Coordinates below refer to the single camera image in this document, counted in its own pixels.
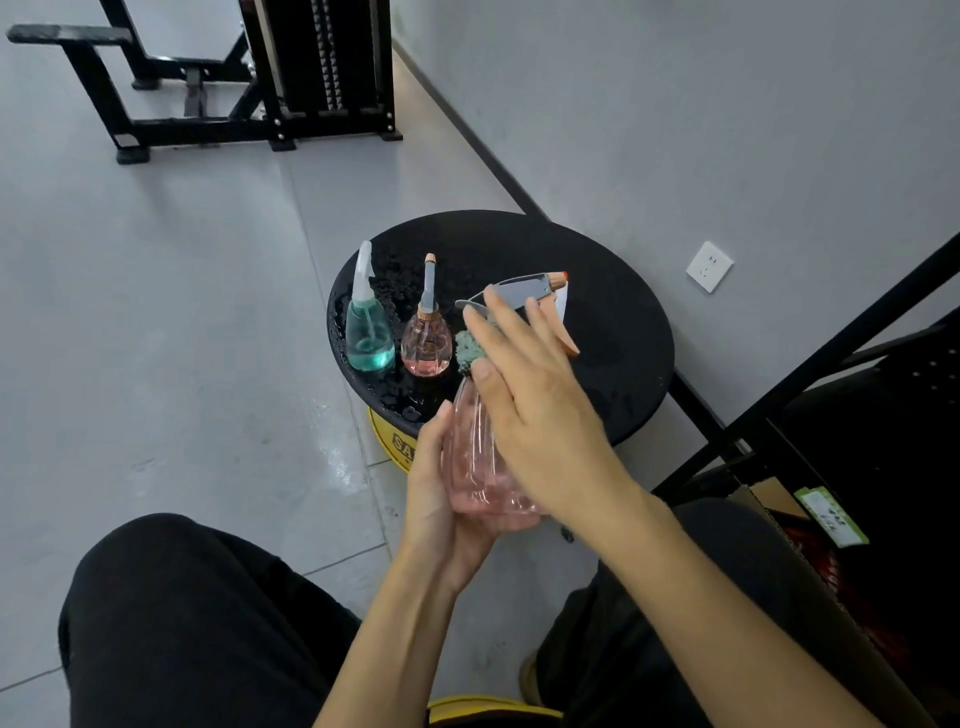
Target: black pants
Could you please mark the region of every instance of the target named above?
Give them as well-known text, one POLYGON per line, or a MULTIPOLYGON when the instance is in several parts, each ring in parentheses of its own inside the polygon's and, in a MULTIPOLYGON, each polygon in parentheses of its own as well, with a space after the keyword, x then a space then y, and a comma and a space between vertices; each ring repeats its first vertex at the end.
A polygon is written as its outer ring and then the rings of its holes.
MULTIPOLYGON (((690 536, 790 630, 789 547, 756 514, 701 500, 690 536)), ((263 549, 183 516, 127 523, 86 554, 60 618, 74 728, 307 728, 359 620, 263 549)), ((538 653, 544 702, 571 726, 708 725, 660 640, 602 565, 538 653)))

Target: person's left hand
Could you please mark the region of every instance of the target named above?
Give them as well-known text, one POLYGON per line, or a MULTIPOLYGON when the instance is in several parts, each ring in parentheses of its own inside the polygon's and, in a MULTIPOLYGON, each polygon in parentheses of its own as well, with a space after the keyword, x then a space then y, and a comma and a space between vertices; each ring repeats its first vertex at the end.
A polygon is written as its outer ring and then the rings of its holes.
POLYGON ((444 434, 453 420, 453 405, 444 401, 420 429, 417 453, 407 475, 407 515, 400 550, 425 560, 445 585, 459 594, 480 569, 496 537, 530 528, 540 516, 454 513, 440 476, 444 434))

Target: black baseboard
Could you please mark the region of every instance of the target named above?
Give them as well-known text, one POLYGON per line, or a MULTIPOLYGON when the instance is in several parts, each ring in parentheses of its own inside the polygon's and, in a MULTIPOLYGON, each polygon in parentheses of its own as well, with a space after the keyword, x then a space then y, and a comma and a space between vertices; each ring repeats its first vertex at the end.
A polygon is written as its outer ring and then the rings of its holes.
MULTIPOLYGON (((410 73, 414 75, 414 78, 420 82, 423 89, 430 98, 433 99, 434 103, 440 107, 441 111, 446 115, 446 118, 450 120, 450 123, 456 127, 457 131, 460 132, 467 141, 470 149, 487 165, 487 168, 490 169, 493 176, 496 177, 497 181, 507 190, 507 194, 514 198, 516 206, 528 215, 537 215, 544 220, 549 220, 543 213, 543 210, 540 209, 540 206, 534 202, 530 194, 520 186, 516 178, 510 174, 502 162, 490 151, 490 148, 480 140, 480 137, 474 133, 469 124, 464 121, 464 118, 457 113, 457 110, 450 105, 441 92, 437 90, 437 87, 424 75, 416 62, 410 58, 410 54, 404 50, 402 45, 396 42, 396 39, 394 39, 394 50, 407 68, 410 69, 410 73)), ((690 418, 690 421, 700 430, 700 433, 710 442, 713 438, 717 437, 718 433, 723 431, 725 425, 713 414, 709 407, 704 404, 703 399, 690 387, 679 371, 674 369, 673 374, 674 380, 670 385, 670 395, 683 410, 684 414, 690 418)), ((741 455, 742 452, 735 446, 724 448, 720 453, 720 456, 725 461, 730 461, 741 455)))

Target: beige shoe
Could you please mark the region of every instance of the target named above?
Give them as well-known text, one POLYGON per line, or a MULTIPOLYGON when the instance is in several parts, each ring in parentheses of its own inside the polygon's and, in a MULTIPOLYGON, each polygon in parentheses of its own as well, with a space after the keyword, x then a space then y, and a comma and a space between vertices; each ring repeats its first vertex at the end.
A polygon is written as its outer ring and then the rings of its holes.
POLYGON ((520 695, 527 705, 546 707, 540 700, 540 689, 537 687, 537 650, 527 655, 520 665, 520 674, 516 680, 520 685, 520 695))

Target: person's right hand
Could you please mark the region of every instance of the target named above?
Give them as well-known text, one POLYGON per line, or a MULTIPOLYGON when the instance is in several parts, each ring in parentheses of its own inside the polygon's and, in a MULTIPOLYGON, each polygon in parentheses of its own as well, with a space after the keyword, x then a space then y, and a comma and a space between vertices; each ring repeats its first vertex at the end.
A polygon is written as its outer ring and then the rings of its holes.
POLYGON ((613 452, 537 302, 526 302, 527 325, 492 286, 484 301, 500 330, 469 306, 464 321, 487 355, 470 372, 496 446, 527 495, 576 530, 593 506, 640 488, 613 452))

